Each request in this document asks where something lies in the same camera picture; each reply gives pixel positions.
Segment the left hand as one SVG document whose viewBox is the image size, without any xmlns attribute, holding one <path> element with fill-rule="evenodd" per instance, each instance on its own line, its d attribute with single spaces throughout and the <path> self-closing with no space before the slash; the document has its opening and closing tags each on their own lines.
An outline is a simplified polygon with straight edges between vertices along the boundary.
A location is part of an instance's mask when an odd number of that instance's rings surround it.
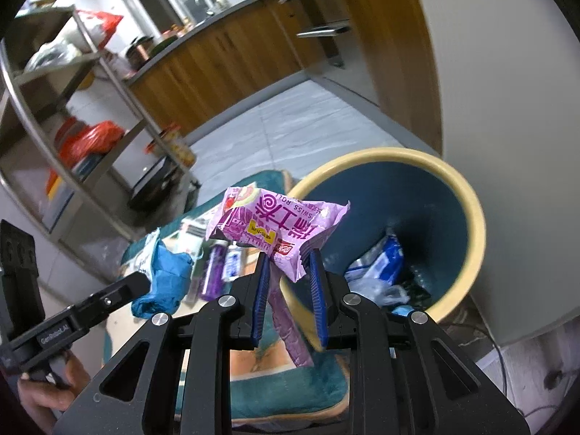
<svg viewBox="0 0 580 435">
<path fill-rule="evenodd" d="M 18 393 L 22 407 L 44 434 L 51 434 L 56 423 L 54 410 L 66 411 L 90 382 L 90 375 L 80 359 L 68 352 L 65 377 L 67 389 L 59 389 L 46 381 L 33 381 L 24 373 L 18 380 Z"/>
</svg>

